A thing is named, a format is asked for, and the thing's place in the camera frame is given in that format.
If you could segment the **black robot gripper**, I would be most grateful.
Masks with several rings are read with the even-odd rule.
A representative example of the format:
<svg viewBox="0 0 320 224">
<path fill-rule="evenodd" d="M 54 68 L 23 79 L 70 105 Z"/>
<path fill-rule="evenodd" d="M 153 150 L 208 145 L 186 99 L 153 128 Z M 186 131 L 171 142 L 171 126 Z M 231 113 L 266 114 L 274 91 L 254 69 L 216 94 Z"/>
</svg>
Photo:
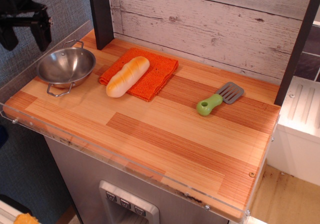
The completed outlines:
<svg viewBox="0 0 320 224">
<path fill-rule="evenodd" d="M 44 4 L 33 0 L 0 0 L 0 43 L 8 51 L 19 43 L 13 27 L 30 27 L 39 50 L 44 52 L 52 42 L 51 25 Z"/>
</svg>

